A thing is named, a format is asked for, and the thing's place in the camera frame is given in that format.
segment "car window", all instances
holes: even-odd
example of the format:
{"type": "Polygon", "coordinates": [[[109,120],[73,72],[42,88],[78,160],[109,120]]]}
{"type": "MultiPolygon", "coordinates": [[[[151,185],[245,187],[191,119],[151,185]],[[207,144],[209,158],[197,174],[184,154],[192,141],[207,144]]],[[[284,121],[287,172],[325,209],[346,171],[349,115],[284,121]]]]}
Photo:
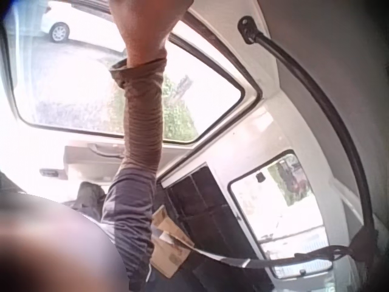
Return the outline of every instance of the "car window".
{"type": "MultiPolygon", "coordinates": [[[[111,17],[54,1],[21,0],[14,8],[20,17],[17,25],[9,25],[18,28],[10,50],[16,51],[14,94],[22,119],[34,125],[123,134],[124,92],[108,68],[126,51],[111,17]],[[27,12],[31,17],[24,17],[27,12]]],[[[167,50],[164,138],[191,142],[236,106],[242,93],[175,44],[169,42],[167,50]]]]}
{"type": "MultiPolygon", "coordinates": [[[[267,259],[293,257],[328,246],[315,195],[296,155],[288,153],[230,186],[267,259]]],[[[326,260],[276,266],[278,278],[319,273],[326,260]]]]}

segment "white car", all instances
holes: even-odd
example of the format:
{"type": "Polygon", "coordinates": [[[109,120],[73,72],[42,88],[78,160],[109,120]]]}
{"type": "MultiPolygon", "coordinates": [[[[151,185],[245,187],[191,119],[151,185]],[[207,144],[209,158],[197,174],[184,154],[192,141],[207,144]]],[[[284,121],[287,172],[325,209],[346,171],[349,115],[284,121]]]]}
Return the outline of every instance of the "white car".
{"type": "Polygon", "coordinates": [[[76,9],[72,4],[49,1],[41,30],[54,43],[77,40],[125,54],[125,44],[116,25],[107,19],[76,9]]]}

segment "raised arm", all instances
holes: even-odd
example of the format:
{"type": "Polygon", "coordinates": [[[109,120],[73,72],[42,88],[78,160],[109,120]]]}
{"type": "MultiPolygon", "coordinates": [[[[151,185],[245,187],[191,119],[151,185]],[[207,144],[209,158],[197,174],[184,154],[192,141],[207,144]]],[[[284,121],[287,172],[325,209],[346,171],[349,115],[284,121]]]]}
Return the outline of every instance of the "raised arm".
{"type": "Polygon", "coordinates": [[[110,0],[128,58],[111,74],[125,91],[125,158],[103,206],[102,228],[140,291],[153,252],[151,209],[163,134],[162,82],[166,39],[193,0],[110,0]]]}

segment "sleeve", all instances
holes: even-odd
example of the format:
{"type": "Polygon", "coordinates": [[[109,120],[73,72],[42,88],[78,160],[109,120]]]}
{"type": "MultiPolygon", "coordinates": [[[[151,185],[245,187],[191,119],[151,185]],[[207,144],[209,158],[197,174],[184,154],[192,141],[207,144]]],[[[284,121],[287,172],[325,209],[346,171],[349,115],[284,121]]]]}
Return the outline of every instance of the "sleeve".
{"type": "Polygon", "coordinates": [[[121,255],[133,292],[145,285],[154,249],[151,216],[155,180],[146,170],[121,169],[103,206],[100,226],[121,255]]]}

